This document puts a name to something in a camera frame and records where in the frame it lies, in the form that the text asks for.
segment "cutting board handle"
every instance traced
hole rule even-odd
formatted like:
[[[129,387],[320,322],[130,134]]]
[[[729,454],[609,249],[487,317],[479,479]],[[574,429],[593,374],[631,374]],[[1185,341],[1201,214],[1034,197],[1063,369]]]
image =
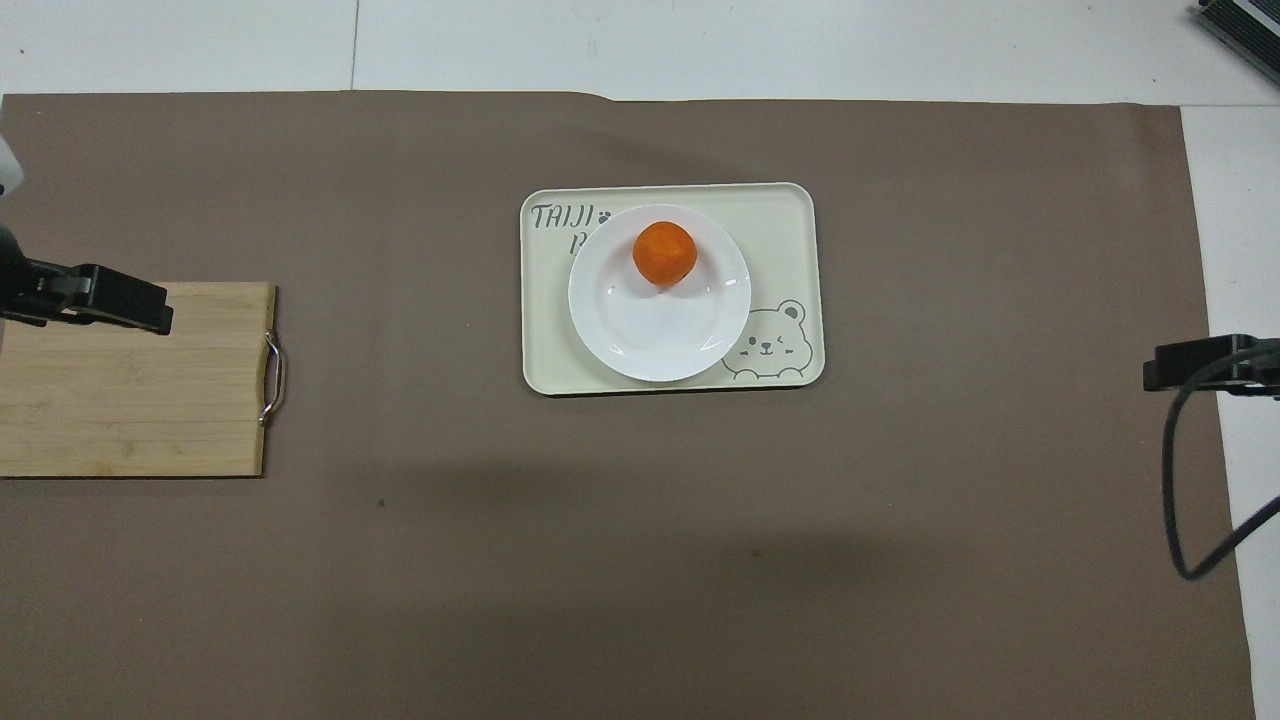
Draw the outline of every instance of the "cutting board handle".
[[[266,378],[271,380],[271,395],[270,400],[262,407],[262,411],[257,416],[257,424],[266,427],[271,421],[271,416],[284,402],[284,370],[285,360],[284,351],[280,350],[280,340],[276,337],[275,331],[266,331],[266,348],[268,348],[268,373]]]

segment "black device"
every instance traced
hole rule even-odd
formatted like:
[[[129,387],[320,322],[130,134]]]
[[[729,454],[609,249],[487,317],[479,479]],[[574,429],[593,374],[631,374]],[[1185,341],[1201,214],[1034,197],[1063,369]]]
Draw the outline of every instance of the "black device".
[[[1178,537],[1178,512],[1174,505],[1174,436],[1178,432],[1178,418],[1192,393],[1197,391],[1222,391],[1239,396],[1280,400],[1280,338],[1258,340],[1248,334],[1225,334],[1161,345],[1156,347],[1155,360],[1148,360],[1142,366],[1142,384],[1147,391],[1178,389],[1165,416],[1161,445],[1165,536],[1174,569],[1187,580],[1198,580],[1216,568],[1253,530],[1280,514],[1280,496],[1231,530],[1204,560],[1188,568]]]
[[[1199,0],[1199,24],[1280,85],[1280,0]]]
[[[45,327],[49,320],[110,323],[169,334],[169,291],[102,265],[55,265],[29,260],[0,225],[0,318]]]

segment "metal handle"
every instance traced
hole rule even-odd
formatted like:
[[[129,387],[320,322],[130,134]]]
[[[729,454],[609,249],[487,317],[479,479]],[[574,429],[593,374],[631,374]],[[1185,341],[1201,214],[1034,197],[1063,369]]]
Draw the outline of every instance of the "metal handle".
[[[257,416],[257,424],[266,427],[266,423],[271,420],[271,415],[275,410],[284,402],[284,351],[280,350],[279,338],[275,337],[275,331],[266,331],[266,347],[270,351],[270,356],[274,359],[271,375],[275,377],[275,387],[271,389],[271,398],[266,401],[266,406],[262,407],[262,413]]]

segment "white table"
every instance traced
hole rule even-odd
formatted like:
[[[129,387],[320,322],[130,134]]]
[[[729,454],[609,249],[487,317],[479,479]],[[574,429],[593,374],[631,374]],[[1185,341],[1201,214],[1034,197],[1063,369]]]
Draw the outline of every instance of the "white table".
[[[1280,88],[1196,27],[1190,5],[0,0],[0,92],[573,90],[1183,105],[1210,327],[1276,337]],[[1280,404],[1222,397],[1219,407],[1240,521],[1280,492]],[[1238,552],[1257,714],[1272,720],[1276,557],[1280,523]]]

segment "brown mat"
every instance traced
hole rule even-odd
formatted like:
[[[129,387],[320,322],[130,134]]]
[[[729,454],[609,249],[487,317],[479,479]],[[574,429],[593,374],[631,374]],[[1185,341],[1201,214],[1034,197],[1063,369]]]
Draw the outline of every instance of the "brown mat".
[[[0,486],[6,717],[1252,715],[1235,568],[1174,574],[1139,380],[1207,329],[1176,109],[5,115],[29,256],[274,282],[293,361],[264,479]],[[817,205],[817,383],[525,386],[525,196],[778,179]],[[1201,401],[1180,434],[1196,551],[1228,529],[1216,428]]]

